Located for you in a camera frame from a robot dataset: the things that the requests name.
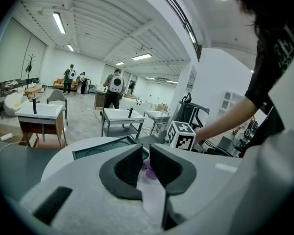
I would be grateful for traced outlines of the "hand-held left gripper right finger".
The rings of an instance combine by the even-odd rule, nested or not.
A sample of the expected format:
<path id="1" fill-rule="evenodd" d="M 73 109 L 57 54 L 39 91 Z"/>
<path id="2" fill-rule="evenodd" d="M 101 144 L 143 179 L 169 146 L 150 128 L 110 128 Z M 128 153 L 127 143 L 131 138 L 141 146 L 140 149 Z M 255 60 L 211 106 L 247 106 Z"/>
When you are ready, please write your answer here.
<path id="1" fill-rule="evenodd" d="M 149 158 L 165 190 L 163 229 L 171 229 L 202 210 L 240 164 L 239 158 L 182 151 L 163 144 L 151 144 Z"/>

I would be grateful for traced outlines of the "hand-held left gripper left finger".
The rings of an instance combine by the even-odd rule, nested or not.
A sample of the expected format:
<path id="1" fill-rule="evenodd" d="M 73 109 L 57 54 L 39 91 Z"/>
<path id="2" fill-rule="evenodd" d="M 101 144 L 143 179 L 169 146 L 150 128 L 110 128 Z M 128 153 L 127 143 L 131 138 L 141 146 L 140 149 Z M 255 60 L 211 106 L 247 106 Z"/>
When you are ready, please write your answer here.
<path id="1" fill-rule="evenodd" d="M 34 213 L 58 187 L 72 189 L 68 199 L 46 227 L 54 234 L 160 234 L 141 201 L 116 198 L 101 183 L 99 170 L 109 159 L 129 149 L 121 147 L 75 160 L 47 177 L 20 200 Z"/>

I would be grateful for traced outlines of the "purple thin object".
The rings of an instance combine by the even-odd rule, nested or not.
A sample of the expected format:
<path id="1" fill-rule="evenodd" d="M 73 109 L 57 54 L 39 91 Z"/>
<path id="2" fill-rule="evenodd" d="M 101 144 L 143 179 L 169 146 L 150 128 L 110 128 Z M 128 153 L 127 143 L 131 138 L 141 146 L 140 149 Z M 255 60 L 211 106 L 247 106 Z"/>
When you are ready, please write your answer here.
<path id="1" fill-rule="evenodd" d="M 157 180 L 157 176 L 155 175 L 154 170 L 151 167 L 151 163 L 150 163 L 150 158 L 146 158 L 143 160 L 143 165 L 142 165 L 142 172 L 145 173 L 145 176 L 149 179 L 149 180 Z"/>

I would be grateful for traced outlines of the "dark green tray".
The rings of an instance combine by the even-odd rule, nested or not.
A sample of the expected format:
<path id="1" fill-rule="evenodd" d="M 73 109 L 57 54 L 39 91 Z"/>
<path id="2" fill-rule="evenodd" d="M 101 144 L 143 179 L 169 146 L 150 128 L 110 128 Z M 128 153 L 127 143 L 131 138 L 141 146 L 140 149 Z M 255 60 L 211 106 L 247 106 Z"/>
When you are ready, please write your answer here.
<path id="1" fill-rule="evenodd" d="M 96 145 L 90 148 L 73 150 L 72 151 L 73 159 L 77 160 L 87 156 L 96 155 L 96 154 L 106 152 L 115 148 L 126 147 L 133 144 L 137 144 L 137 142 L 131 136 L 126 136 L 123 138 L 119 138 L 115 141 L 110 141 L 110 142 Z"/>

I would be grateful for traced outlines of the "person's right forearm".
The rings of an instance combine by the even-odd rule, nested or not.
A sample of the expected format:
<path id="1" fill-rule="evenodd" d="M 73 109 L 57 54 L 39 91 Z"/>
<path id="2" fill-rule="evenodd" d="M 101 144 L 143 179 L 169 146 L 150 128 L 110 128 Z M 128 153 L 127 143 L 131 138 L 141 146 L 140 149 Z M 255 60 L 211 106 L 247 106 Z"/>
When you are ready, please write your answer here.
<path id="1" fill-rule="evenodd" d="M 236 103 L 222 117 L 196 130 L 195 143 L 215 137 L 232 130 L 249 120 L 259 108 L 247 97 Z"/>

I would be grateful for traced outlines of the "white bathtub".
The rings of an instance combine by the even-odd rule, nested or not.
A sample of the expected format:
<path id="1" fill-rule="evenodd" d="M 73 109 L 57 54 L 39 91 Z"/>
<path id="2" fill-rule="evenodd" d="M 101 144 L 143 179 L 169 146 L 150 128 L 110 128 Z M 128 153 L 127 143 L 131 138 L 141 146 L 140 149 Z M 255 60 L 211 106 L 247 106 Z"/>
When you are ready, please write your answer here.
<path id="1" fill-rule="evenodd" d="M 120 101 L 120 109 L 129 109 L 131 107 L 133 107 L 133 109 L 135 109 L 136 111 L 138 109 L 139 110 L 151 110 L 152 109 L 151 104 L 148 104 L 148 103 L 143 102 L 141 100 L 136 100 L 136 99 L 124 97 Z"/>

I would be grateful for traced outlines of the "brown wooden counter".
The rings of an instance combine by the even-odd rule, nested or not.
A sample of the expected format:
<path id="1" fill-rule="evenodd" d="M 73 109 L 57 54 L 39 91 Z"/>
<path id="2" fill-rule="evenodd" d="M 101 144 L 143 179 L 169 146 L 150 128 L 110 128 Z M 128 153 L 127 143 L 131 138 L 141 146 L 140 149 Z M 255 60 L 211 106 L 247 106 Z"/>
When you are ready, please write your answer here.
<path id="1" fill-rule="evenodd" d="M 94 100 L 94 109 L 103 109 L 105 102 L 106 91 L 96 91 Z"/>

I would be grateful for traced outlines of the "grey shell chair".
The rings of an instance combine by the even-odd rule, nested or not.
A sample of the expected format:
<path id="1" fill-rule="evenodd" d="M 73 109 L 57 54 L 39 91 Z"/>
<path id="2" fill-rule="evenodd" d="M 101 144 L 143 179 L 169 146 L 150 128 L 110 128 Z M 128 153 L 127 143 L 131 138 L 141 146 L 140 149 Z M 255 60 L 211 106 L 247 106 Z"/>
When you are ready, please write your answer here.
<path id="1" fill-rule="evenodd" d="M 59 89 L 52 91 L 51 95 L 47 98 L 47 104 L 49 104 L 51 102 L 55 102 L 55 101 L 61 101 L 61 104 L 63 106 L 62 111 L 64 111 L 66 124 L 68 125 L 67 98 L 62 93 L 62 91 Z"/>

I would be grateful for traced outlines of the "black glass cabinet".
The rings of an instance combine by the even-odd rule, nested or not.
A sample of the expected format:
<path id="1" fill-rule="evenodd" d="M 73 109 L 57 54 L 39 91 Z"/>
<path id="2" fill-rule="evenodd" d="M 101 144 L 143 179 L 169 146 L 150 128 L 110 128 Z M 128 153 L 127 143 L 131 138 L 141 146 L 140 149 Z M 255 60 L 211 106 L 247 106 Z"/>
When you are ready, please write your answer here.
<path id="1" fill-rule="evenodd" d="M 81 87 L 81 94 L 89 94 L 90 85 L 91 85 L 91 80 L 86 78 L 84 84 Z"/>

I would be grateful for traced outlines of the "person's black printed T-shirt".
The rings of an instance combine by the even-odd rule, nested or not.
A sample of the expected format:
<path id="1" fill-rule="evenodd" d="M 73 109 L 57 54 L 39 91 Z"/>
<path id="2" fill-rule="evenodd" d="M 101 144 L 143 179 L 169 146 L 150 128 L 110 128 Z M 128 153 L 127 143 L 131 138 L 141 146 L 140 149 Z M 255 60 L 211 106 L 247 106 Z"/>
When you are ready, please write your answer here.
<path id="1" fill-rule="evenodd" d="M 245 94 L 254 105 L 266 114 L 245 150 L 261 145 L 269 136 L 284 130 L 282 120 L 269 98 L 269 91 L 287 70 L 294 58 L 294 23 L 286 22 L 272 36 L 260 35 L 257 56 L 248 90 Z"/>

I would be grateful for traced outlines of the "orange sofa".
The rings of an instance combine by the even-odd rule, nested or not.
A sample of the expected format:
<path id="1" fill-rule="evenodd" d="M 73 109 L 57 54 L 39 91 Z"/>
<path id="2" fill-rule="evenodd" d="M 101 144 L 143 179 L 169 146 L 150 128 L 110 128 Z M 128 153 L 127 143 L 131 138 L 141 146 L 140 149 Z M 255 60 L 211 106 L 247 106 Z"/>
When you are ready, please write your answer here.
<path id="1" fill-rule="evenodd" d="M 53 82 L 53 88 L 63 90 L 64 89 L 64 79 L 58 78 L 57 80 L 55 80 Z M 71 84 L 71 90 L 77 91 L 77 83 L 74 80 L 72 81 L 72 84 Z"/>

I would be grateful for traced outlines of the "white round lounge chair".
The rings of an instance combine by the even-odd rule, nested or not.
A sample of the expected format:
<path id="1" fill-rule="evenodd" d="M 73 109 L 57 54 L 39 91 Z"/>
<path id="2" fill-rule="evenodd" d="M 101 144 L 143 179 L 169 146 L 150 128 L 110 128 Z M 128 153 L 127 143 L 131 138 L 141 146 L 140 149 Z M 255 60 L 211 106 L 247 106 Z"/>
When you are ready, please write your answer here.
<path id="1" fill-rule="evenodd" d="M 4 99 L 3 109 L 9 117 L 15 117 L 16 112 L 23 106 L 27 105 L 29 102 L 30 101 L 26 96 L 19 93 L 13 93 Z"/>

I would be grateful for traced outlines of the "black balcony railing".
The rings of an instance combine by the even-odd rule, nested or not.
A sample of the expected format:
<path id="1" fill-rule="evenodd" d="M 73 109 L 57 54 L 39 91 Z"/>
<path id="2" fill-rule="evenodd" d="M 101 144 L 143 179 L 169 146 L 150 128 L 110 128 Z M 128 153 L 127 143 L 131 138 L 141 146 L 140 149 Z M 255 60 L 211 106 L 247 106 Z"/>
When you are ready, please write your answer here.
<path id="1" fill-rule="evenodd" d="M 189 39 L 193 45 L 193 48 L 196 52 L 196 57 L 198 61 L 200 61 L 201 58 L 201 52 L 202 52 L 202 45 L 200 45 L 196 39 L 196 35 L 193 31 L 193 28 L 191 26 L 190 21 L 188 20 L 186 14 L 184 13 L 182 7 L 179 5 L 177 0 L 165 0 L 167 4 L 171 7 L 171 9 L 175 12 L 177 17 L 180 19 L 183 28 L 187 31 L 187 34 L 189 35 Z"/>

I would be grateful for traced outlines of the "black low shelf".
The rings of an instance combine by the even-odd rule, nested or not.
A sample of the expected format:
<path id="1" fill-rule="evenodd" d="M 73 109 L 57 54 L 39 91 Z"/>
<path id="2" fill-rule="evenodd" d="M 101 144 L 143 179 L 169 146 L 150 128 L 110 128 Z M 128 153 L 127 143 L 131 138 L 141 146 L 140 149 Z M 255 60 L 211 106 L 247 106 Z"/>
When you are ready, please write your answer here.
<path id="1" fill-rule="evenodd" d="M 10 80 L 5 82 L 0 82 L 0 94 L 1 96 L 7 96 L 12 93 L 17 93 L 19 88 L 26 88 L 27 81 L 17 79 L 17 80 Z"/>

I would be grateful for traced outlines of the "black coat rack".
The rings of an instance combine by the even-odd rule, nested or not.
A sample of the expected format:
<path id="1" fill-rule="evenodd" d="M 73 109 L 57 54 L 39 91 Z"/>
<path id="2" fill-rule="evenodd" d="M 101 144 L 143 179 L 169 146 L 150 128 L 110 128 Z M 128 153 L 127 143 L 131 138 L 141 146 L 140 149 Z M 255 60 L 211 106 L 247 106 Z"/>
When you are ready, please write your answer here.
<path id="1" fill-rule="evenodd" d="M 34 60 L 35 56 L 33 54 L 31 54 L 29 57 L 30 57 L 30 59 L 27 60 L 28 65 L 27 65 L 27 67 L 25 69 L 25 72 L 27 73 L 27 79 L 26 79 L 26 85 L 27 86 L 29 85 L 29 81 L 30 81 L 29 75 L 30 75 L 31 70 L 32 70 L 32 64 L 35 62 L 35 60 Z"/>

